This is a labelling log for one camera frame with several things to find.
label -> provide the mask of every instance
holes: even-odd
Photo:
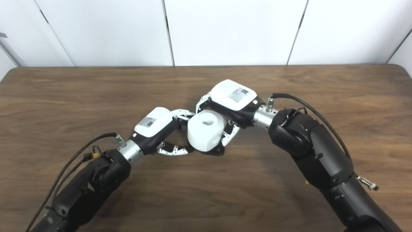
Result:
[[[144,126],[149,128],[153,123],[156,121],[155,118],[145,117],[142,121],[139,122],[138,125]]]
[[[233,93],[231,93],[228,97],[235,102],[239,103],[244,97],[249,94],[249,91],[243,89],[242,87],[237,88]]]

barcode sticker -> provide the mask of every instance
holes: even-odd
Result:
[[[248,94],[249,94],[249,91],[239,87],[237,88],[237,90],[235,90],[233,93],[229,95],[229,98],[239,103]]]
[[[155,118],[145,117],[142,121],[138,123],[138,125],[149,128],[155,121]]]

silver cylinder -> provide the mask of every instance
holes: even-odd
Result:
[[[253,124],[257,127],[268,130],[273,118],[278,113],[277,110],[272,109],[270,112],[266,111],[266,108],[271,106],[261,105],[255,114],[253,115]]]
[[[270,97],[269,100],[267,101],[266,112],[272,112],[274,102],[275,102],[275,100]]]
[[[120,135],[116,135],[116,140],[120,143],[120,146],[125,147],[126,142],[123,140],[123,138]]]
[[[132,140],[128,140],[126,146],[120,147],[117,150],[129,161],[130,164],[135,163],[144,155],[142,149],[140,149],[140,147]]]

cable connector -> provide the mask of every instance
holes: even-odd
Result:
[[[375,183],[368,181],[366,178],[363,178],[360,175],[358,175],[356,179],[359,180],[359,182],[361,182],[362,184],[366,185],[369,190],[378,191],[379,189],[379,186],[377,186]]]
[[[126,146],[126,142],[123,140],[123,138],[118,134],[116,135],[116,140],[118,143],[120,143],[121,147],[125,147]]]
[[[86,162],[86,161],[89,161],[89,160],[92,160],[92,159],[95,159],[95,158],[97,158],[97,157],[99,157],[100,155],[99,155],[99,153],[91,153],[91,152],[89,152],[89,153],[86,153],[86,154],[84,154],[83,155],[83,162]]]
[[[274,104],[275,100],[274,98],[270,97],[267,100],[267,107],[266,107],[266,112],[272,112],[273,111],[273,104]]]

metal connector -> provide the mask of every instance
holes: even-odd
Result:
[[[121,147],[126,146],[126,142],[123,140],[123,138],[120,135],[116,135],[116,140],[120,143]]]
[[[361,182],[362,184],[366,185],[370,190],[378,191],[379,189],[379,186],[377,186],[375,183],[368,181],[366,178],[363,178],[360,175],[358,175],[356,179],[359,180],[359,182]]]
[[[270,111],[267,111],[266,109],[270,108],[268,105],[261,105],[254,113],[253,115],[253,124],[268,130],[270,125],[272,124],[273,118],[277,114],[277,110],[271,109]]]
[[[274,102],[275,102],[275,100],[271,97],[267,100],[266,112],[272,112]]]

